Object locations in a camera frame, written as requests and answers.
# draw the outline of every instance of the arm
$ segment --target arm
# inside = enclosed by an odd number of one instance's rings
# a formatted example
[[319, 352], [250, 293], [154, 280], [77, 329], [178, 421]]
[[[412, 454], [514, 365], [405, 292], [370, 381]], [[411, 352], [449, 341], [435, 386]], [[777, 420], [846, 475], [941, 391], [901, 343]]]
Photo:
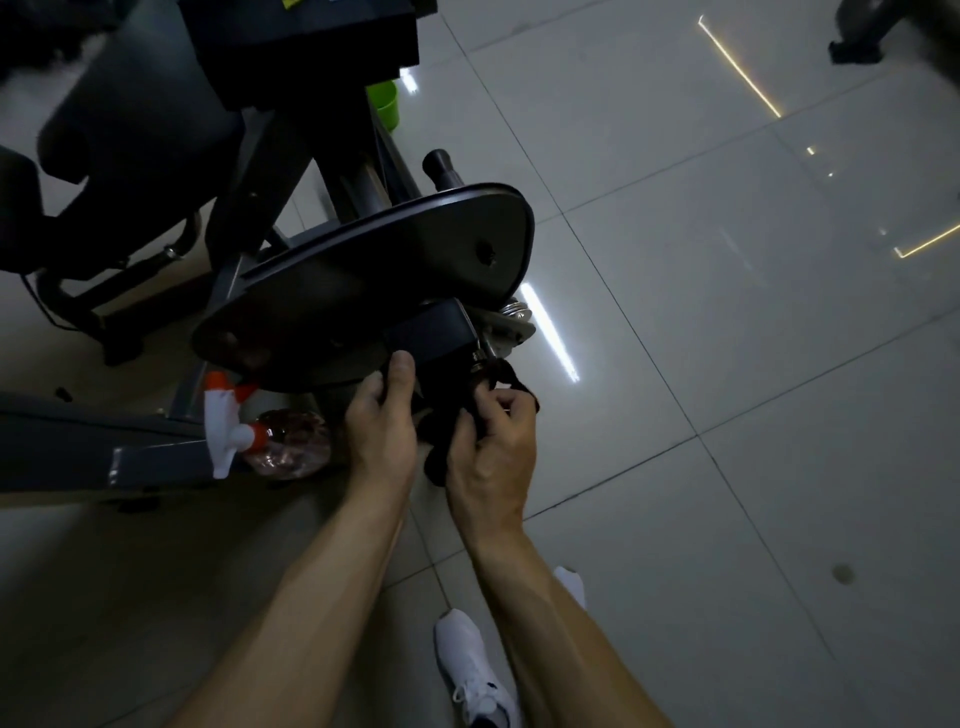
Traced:
[[488, 434], [477, 443], [472, 418], [461, 414], [447, 497], [531, 718], [569, 726], [670, 725], [523, 533], [537, 460], [533, 398], [481, 388], [476, 400]]
[[394, 354], [389, 392], [368, 376], [347, 413], [351, 472], [340, 509], [274, 599], [168, 728], [326, 725], [406, 513], [417, 458], [414, 364]]

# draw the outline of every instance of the forearm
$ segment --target forearm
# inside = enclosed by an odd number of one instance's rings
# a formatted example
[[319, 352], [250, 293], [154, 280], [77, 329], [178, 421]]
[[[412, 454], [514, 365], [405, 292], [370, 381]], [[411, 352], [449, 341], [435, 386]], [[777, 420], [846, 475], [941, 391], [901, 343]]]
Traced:
[[170, 728], [326, 725], [404, 513], [405, 501], [351, 488]]
[[503, 642], [536, 676], [554, 724], [669, 725], [522, 533], [469, 551]]

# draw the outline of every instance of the left hand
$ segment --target left hand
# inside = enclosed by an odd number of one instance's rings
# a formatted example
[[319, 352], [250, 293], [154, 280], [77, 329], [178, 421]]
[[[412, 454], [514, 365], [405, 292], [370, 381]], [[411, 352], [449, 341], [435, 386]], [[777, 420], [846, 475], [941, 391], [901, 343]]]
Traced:
[[357, 387], [347, 410], [351, 492], [376, 491], [381, 497], [410, 495], [417, 467], [417, 431], [411, 413], [416, 372], [414, 357], [394, 352], [387, 374], [374, 372]]

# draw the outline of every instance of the plastic bottle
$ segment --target plastic bottle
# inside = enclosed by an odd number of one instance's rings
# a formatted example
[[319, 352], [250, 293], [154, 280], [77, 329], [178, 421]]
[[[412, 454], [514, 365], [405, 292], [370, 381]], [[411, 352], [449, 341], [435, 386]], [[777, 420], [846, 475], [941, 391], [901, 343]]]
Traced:
[[315, 473], [330, 460], [330, 435], [314, 412], [278, 409], [249, 425], [240, 422], [240, 402], [255, 387], [234, 387], [223, 372], [210, 372], [204, 392], [206, 447], [213, 477], [225, 478], [237, 452], [253, 469], [273, 480]]
[[330, 434], [316, 412], [275, 409], [264, 412], [255, 425], [266, 430], [266, 442], [248, 449], [244, 460], [265, 477], [294, 480], [312, 475], [330, 461]]

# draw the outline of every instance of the finger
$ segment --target finger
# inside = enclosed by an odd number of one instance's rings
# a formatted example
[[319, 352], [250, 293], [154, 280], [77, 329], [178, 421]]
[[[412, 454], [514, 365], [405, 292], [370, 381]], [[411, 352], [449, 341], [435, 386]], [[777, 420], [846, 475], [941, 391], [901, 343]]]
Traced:
[[518, 389], [494, 389], [491, 394], [500, 405], [510, 410], [510, 419], [519, 425], [529, 425], [537, 418], [537, 400], [529, 392]]
[[476, 456], [477, 429], [473, 424], [473, 418], [466, 409], [460, 410], [460, 416], [457, 418], [457, 424], [453, 428], [453, 438], [450, 440], [450, 450], [446, 455], [446, 462], [449, 466], [447, 471], [452, 470], [453, 466], [470, 462]]
[[380, 409], [380, 396], [383, 394], [383, 375], [373, 372], [368, 375], [357, 387], [353, 394], [353, 401], [347, 410], [349, 418], [358, 417], [366, 413], [375, 413]]
[[473, 398], [477, 402], [477, 412], [487, 425], [488, 434], [502, 432], [504, 427], [510, 426], [510, 416], [503, 411], [496, 395], [487, 388], [486, 382], [481, 383], [474, 391]]
[[387, 374], [387, 401], [383, 407], [391, 415], [411, 417], [410, 402], [417, 382], [414, 357], [409, 352], [394, 352], [390, 357], [390, 372]]

